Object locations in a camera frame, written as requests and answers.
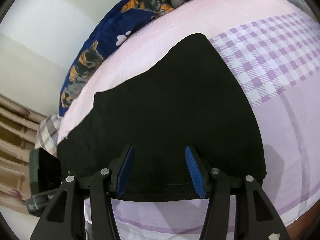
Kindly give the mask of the plaid pillow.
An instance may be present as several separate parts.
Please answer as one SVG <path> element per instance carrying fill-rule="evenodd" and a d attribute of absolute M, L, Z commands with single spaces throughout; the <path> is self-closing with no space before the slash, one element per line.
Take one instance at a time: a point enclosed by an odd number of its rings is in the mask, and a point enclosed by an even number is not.
<path fill-rule="evenodd" d="M 61 116 L 53 114 L 40 122 L 35 138 L 35 149 L 43 148 L 51 155 L 57 155 L 57 140 L 61 120 Z"/>

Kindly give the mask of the pink purple bed sheet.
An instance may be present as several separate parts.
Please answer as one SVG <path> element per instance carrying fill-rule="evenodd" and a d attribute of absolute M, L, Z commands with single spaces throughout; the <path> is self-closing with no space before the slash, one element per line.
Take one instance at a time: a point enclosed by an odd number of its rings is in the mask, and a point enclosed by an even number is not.
<path fill-rule="evenodd" d="M 319 23 L 287 0 L 189 0 L 152 20 L 103 63 L 64 114 L 58 145 L 94 96 L 150 70 L 185 37 L 202 34 L 241 86 L 256 118 L 266 177 L 207 169 L 201 199 L 132 202 L 105 183 L 121 239 L 303 239 L 319 216 Z"/>

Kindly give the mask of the black pants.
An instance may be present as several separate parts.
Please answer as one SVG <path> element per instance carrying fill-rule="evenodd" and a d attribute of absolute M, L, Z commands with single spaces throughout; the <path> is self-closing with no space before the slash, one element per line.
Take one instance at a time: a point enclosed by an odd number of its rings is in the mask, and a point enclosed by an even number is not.
<path fill-rule="evenodd" d="M 150 70 L 94 96 L 89 114 L 58 145 L 63 176 L 89 177 L 135 153 L 123 200 L 197 199 L 185 161 L 193 146 L 205 168 L 234 178 L 266 177 L 253 110 L 202 34 L 185 37 Z"/>

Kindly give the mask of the blue dog print blanket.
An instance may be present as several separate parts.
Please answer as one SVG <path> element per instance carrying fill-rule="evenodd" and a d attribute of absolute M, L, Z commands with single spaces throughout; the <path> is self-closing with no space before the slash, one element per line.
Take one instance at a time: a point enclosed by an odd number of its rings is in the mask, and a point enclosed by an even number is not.
<path fill-rule="evenodd" d="M 64 116 L 98 67 L 130 36 L 189 0 L 121 0 L 84 42 L 62 85 L 59 116 Z"/>

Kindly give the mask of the beige curtain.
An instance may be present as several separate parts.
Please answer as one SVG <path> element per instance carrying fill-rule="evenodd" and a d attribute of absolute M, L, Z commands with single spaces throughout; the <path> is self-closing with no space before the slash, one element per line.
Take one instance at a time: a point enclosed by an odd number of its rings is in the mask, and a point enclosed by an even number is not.
<path fill-rule="evenodd" d="M 29 155 L 45 116 L 1 95 L 0 119 L 1 205 L 27 213 L 24 204 L 31 197 Z"/>

